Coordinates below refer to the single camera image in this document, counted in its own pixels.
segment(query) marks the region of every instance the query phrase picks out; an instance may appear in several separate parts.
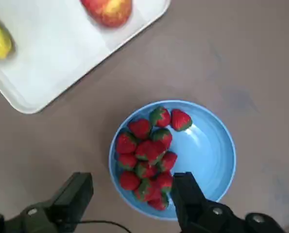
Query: blue bowl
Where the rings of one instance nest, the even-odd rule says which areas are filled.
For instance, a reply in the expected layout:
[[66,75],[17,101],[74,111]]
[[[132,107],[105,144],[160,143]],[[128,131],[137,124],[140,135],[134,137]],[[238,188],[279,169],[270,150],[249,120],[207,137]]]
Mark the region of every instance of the blue bowl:
[[115,188],[135,210],[157,219],[177,220],[171,199],[165,211],[158,211],[147,203],[136,200],[131,191],[126,191],[119,185],[119,174],[122,169],[116,161],[118,156],[115,152],[116,138],[123,128],[127,128],[129,121],[137,118],[148,119],[150,112],[157,106],[163,106],[169,112],[178,108],[191,116],[193,125],[183,132],[176,132],[171,126],[167,127],[173,137],[170,150],[178,155],[171,172],[192,172],[209,200],[219,201],[231,185],[236,168],[235,145],[226,126],[216,115],[188,101],[164,100],[148,104],[136,110],[120,125],[112,140],[109,154],[110,174]]

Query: apple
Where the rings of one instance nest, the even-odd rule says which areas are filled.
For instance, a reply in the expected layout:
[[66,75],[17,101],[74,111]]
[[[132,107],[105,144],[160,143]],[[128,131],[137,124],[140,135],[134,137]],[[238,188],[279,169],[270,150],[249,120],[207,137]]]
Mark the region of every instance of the apple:
[[92,17],[106,27],[116,28],[128,20],[132,0],[81,0]]

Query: black cable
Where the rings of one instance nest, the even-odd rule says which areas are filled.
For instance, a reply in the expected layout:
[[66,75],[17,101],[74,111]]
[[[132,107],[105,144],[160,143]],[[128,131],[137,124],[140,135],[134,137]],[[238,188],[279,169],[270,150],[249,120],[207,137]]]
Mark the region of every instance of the black cable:
[[65,223],[69,223],[69,224],[105,223],[105,224],[111,224],[111,225],[118,226],[120,228],[123,228],[128,233],[132,233],[127,227],[125,227],[125,226],[123,226],[117,222],[112,222],[112,221],[107,221],[107,220],[82,220],[79,222],[65,222]]

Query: robotic arm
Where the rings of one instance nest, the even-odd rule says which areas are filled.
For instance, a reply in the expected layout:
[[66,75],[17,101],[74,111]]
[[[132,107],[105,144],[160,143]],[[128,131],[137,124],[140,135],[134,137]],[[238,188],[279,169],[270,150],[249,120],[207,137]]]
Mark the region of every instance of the robotic arm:
[[[9,221],[0,215],[0,233],[72,233],[92,195],[91,174],[76,172],[50,200]],[[170,195],[183,233],[284,233],[268,215],[240,219],[226,205],[207,200],[190,172],[174,174]]]

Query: green strawberry calyx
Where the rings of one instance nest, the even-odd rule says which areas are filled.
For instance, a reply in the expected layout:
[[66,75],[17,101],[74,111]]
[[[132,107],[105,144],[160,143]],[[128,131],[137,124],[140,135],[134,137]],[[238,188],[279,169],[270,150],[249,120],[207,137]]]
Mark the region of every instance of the green strawberry calyx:
[[191,127],[192,124],[193,124],[192,120],[189,120],[187,123],[184,123],[184,124],[179,128],[179,130],[180,130],[180,131],[186,130],[186,129],[188,129],[189,127]]
[[152,134],[152,140],[153,141],[161,140],[164,139],[165,136],[168,136],[170,134],[171,133],[169,129],[159,129]]
[[136,166],[136,174],[137,174],[138,177],[142,178],[142,176],[145,173],[145,171],[146,171],[146,168],[143,167],[141,163],[139,163]]
[[157,124],[158,120],[163,120],[163,114],[166,112],[164,107],[157,107],[150,113],[150,122],[153,126]]

